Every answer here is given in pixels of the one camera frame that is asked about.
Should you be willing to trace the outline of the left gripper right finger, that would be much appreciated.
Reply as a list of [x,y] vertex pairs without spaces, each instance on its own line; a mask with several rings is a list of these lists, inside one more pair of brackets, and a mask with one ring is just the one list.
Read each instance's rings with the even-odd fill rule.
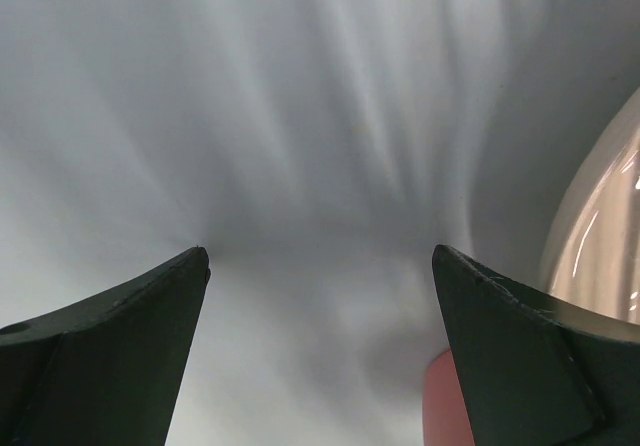
[[432,270],[478,445],[636,445],[639,328],[435,247]]

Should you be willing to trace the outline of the cream and pink plate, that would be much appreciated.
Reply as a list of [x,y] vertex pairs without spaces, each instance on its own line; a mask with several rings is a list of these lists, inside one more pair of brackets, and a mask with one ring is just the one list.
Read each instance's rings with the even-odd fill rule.
[[540,265],[548,294],[639,323],[639,93],[605,128],[569,185]]

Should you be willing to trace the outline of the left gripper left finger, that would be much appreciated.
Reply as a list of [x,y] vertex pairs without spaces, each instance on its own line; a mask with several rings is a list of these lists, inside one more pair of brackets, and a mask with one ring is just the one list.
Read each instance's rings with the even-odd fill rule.
[[210,279],[203,247],[1,330],[4,445],[165,443]]

